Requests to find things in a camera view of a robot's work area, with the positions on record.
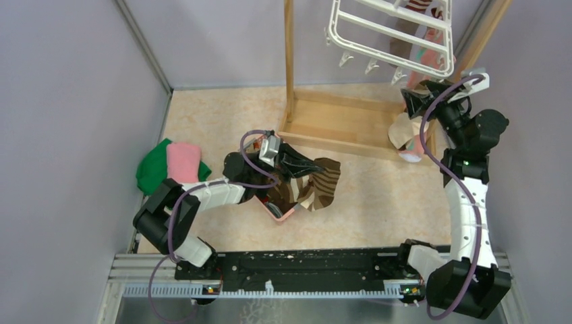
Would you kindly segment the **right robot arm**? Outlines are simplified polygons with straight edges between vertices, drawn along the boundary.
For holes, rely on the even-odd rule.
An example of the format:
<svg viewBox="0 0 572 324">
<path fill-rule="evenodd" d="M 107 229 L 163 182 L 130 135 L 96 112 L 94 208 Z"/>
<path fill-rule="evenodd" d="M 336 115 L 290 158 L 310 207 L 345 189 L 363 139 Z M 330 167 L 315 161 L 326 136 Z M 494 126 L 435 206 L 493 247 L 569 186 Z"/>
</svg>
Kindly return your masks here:
<svg viewBox="0 0 572 324">
<path fill-rule="evenodd" d="M 434 160 L 451 216 L 449 257 L 442 258 L 431 244 L 408 240 L 395 260 L 400 276 L 419 274 L 424 281 L 426 310 L 434 321 L 452 313 L 487 319 L 512 286 L 492 251 L 486 217 L 489 154 L 509 120 L 495 109 L 473 113 L 469 97 L 487 85 L 487 77 L 476 74 L 454 84 L 424 80 L 419 90 L 401 92 L 408 115 L 422 124 L 438 121 L 453 141 L 453 148 Z"/>
</svg>

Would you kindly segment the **tan brown striped sock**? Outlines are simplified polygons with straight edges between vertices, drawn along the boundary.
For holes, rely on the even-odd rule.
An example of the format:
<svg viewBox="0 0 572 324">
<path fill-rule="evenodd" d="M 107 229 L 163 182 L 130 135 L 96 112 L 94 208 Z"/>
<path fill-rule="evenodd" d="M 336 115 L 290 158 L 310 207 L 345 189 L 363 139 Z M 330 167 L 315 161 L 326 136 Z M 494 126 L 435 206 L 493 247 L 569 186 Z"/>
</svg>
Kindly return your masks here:
<svg viewBox="0 0 572 324">
<path fill-rule="evenodd" d="M 317 211 L 330 206 L 334 201 L 335 190 L 341 176 L 339 161 L 321 157 L 314 163 L 322 168 L 302 179 L 302 188 L 296 202 L 309 211 Z"/>
</svg>

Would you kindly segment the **white clip hanger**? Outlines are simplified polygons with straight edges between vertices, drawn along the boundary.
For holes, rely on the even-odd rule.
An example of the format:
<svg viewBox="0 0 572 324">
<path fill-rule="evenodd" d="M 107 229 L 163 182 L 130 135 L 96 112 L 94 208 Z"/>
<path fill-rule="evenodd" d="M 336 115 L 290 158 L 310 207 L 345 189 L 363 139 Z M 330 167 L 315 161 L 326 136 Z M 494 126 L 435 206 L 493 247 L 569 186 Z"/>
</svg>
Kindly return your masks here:
<svg viewBox="0 0 572 324">
<path fill-rule="evenodd" d="M 452 1 L 432 1 L 425 14 L 405 9 L 408 1 L 360 1 L 366 9 L 374 11 L 380 19 L 366 18 L 354 11 L 347 11 L 342 1 L 333 1 L 329 21 L 324 29 L 327 45 L 335 45 L 342 49 L 339 67 L 344 68 L 356 55 L 369 59 L 366 73 L 387 63 L 396 68 L 395 80 L 399 80 L 404 71 L 419 72 L 433 79 L 442 80 L 453 75 L 455 55 L 453 53 Z M 419 24 L 416 34 L 408 35 L 395 30 L 398 18 Z M 387 41 L 387 45 L 369 45 L 362 41 L 344 36 L 342 27 L 359 27 L 377 34 Z M 389 41 L 399 38 L 413 44 L 409 59 L 390 54 Z M 416 53 L 420 48 L 432 49 L 440 53 L 445 63 L 440 68 L 433 68 L 416 61 Z"/>
</svg>

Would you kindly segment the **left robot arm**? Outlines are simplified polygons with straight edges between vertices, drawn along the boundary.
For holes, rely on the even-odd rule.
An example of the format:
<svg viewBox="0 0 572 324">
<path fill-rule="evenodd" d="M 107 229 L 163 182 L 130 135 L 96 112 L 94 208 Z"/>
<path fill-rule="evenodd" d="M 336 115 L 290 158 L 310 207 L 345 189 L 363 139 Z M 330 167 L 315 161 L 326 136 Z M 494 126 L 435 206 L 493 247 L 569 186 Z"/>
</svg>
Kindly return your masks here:
<svg viewBox="0 0 572 324">
<path fill-rule="evenodd" d="M 163 180 L 133 220 L 135 229 L 161 254 L 176 263 L 189 263 L 200 279 L 212 277 L 217 262 L 215 249 L 191 233 L 198 213 L 252 198 L 262 200 L 297 181 L 308 186 L 313 176 L 326 171 L 324 160 L 311 160 L 274 136 L 229 153 L 223 166 L 223 177 L 215 180 L 194 184 Z"/>
</svg>

